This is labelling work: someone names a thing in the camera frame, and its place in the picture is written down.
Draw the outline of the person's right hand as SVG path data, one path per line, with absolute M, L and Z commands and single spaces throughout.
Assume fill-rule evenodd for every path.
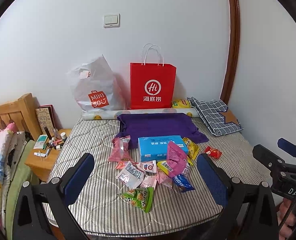
M 277 213 L 278 224 L 280 224 L 281 221 L 283 220 L 291 204 L 292 202 L 290 200 L 283 198 L 283 201 L 281 202 L 279 206 L 279 211 Z M 296 216 L 291 212 L 279 231 L 279 240 L 286 240 L 288 237 L 292 235 L 293 230 L 291 229 L 291 226 L 294 226 L 295 223 L 296 223 Z

